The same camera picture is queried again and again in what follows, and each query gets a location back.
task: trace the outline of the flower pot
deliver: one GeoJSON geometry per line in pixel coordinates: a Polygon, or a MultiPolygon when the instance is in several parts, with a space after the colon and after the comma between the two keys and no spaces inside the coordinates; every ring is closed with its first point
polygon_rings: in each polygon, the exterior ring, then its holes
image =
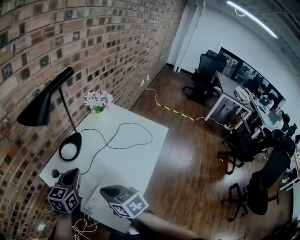
{"type": "Polygon", "coordinates": [[[106,109],[107,107],[102,112],[96,112],[94,109],[92,109],[90,113],[95,120],[102,121],[105,119],[106,111],[107,111],[106,109]]]}

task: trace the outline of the white flowers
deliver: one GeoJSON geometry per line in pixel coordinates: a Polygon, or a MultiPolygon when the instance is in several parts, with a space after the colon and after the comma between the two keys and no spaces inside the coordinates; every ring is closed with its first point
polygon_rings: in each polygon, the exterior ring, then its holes
{"type": "Polygon", "coordinates": [[[107,91],[97,90],[97,92],[88,92],[85,96],[85,105],[97,113],[102,112],[107,105],[113,102],[113,96],[107,91]]]}

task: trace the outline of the lamp arm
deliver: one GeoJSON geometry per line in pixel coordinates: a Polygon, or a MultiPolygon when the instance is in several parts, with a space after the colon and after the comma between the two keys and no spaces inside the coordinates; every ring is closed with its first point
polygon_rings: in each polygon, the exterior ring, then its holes
{"type": "Polygon", "coordinates": [[[61,87],[58,88],[58,91],[60,92],[61,100],[62,100],[62,102],[63,102],[63,104],[64,104],[64,107],[65,107],[66,112],[67,112],[67,115],[68,115],[68,117],[69,117],[69,119],[70,119],[70,121],[71,121],[71,124],[72,124],[72,126],[73,126],[73,128],[74,128],[74,131],[75,131],[76,133],[78,133],[77,130],[76,130],[75,124],[74,124],[74,122],[73,122],[73,120],[72,120],[72,117],[71,117],[71,115],[70,115],[70,112],[69,112],[68,106],[67,106],[67,104],[66,104],[64,95],[62,94],[61,87]]]}

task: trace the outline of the yellow and black tape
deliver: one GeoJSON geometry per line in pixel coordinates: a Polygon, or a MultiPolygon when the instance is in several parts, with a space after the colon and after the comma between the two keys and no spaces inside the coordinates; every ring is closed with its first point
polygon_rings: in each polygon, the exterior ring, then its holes
{"type": "Polygon", "coordinates": [[[163,107],[163,108],[166,109],[166,110],[172,111],[173,113],[177,113],[177,114],[181,115],[182,117],[189,118],[190,120],[196,122],[195,119],[193,119],[193,118],[191,118],[191,117],[189,117],[189,116],[187,116],[187,115],[184,115],[183,113],[180,113],[180,112],[178,112],[178,111],[176,111],[176,110],[174,110],[174,109],[171,109],[171,108],[166,107],[166,106],[164,106],[164,105],[161,105],[161,104],[159,104],[159,103],[156,103],[156,105],[157,105],[157,106],[160,106],[160,107],[163,107]]]}

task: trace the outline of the brick wall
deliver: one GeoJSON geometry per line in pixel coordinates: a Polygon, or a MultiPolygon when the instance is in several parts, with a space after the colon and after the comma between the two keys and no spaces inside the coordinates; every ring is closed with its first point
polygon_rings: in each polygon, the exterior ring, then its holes
{"type": "Polygon", "coordinates": [[[56,217],[38,175],[72,130],[58,92],[48,126],[22,126],[19,113],[68,66],[75,74],[63,92],[76,124],[88,114],[89,90],[107,90],[129,109],[141,80],[166,63],[185,2],[0,0],[0,233],[7,239],[49,236],[56,217]]]}

